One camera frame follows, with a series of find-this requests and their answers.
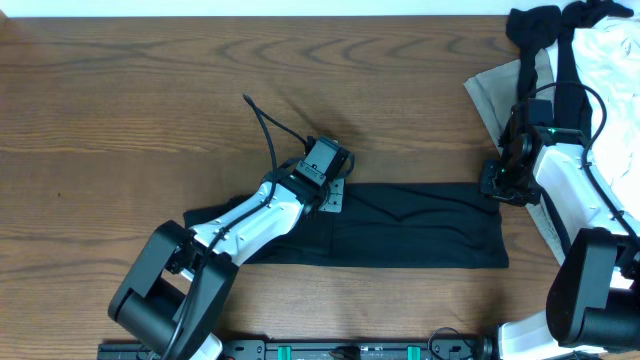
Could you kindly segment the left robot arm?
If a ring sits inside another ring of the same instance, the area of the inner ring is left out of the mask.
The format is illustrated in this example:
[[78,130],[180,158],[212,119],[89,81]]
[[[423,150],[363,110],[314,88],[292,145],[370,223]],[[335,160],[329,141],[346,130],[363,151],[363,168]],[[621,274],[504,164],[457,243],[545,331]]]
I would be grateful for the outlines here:
[[212,220],[184,228],[160,225],[109,306],[109,317],[162,359],[216,359],[213,326],[239,267],[296,223],[327,207],[341,209],[346,172],[321,176],[298,164],[268,173],[258,190]]

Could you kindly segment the black polo shirt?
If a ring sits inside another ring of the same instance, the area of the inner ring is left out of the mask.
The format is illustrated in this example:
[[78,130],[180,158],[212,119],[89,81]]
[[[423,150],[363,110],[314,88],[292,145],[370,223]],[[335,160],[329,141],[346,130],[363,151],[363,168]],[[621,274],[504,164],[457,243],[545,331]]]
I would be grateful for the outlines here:
[[338,213],[305,215],[283,184],[187,211],[181,246],[233,263],[370,268],[506,268],[499,204],[469,183],[349,184]]

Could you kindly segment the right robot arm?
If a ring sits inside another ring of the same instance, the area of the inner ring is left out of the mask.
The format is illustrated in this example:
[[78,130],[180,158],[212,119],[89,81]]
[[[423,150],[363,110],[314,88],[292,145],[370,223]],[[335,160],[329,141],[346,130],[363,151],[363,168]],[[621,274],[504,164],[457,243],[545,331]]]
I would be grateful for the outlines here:
[[639,347],[639,223],[620,210],[587,151],[589,138],[561,128],[548,100],[513,106],[486,161],[483,194],[514,206],[544,205],[565,258],[544,310],[501,325],[499,359],[561,359]]

